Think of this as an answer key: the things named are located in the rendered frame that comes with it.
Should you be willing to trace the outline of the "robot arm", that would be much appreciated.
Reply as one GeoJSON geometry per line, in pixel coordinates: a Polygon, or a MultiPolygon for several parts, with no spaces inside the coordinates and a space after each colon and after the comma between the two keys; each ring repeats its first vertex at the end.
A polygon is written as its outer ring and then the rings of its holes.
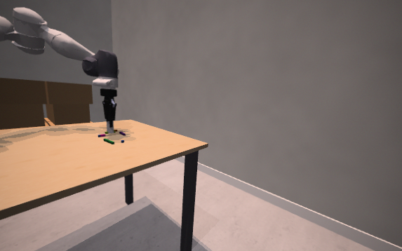
{"type": "Polygon", "coordinates": [[[13,9],[13,25],[0,16],[0,41],[10,40],[25,53],[44,53],[45,41],[57,53],[82,62],[83,71],[96,76],[94,86],[118,88],[118,62],[114,53],[99,50],[96,54],[77,43],[74,39],[55,29],[47,27],[47,22],[28,8],[13,9]]]}

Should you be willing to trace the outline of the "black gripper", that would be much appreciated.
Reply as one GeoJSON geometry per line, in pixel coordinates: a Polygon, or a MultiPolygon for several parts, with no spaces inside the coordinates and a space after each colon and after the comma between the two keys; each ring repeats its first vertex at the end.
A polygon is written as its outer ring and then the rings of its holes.
{"type": "Polygon", "coordinates": [[[117,90],[101,88],[100,95],[105,96],[102,103],[105,113],[105,119],[107,120],[107,132],[108,134],[114,133],[114,121],[116,114],[116,103],[114,103],[114,97],[117,96],[117,90]]]}

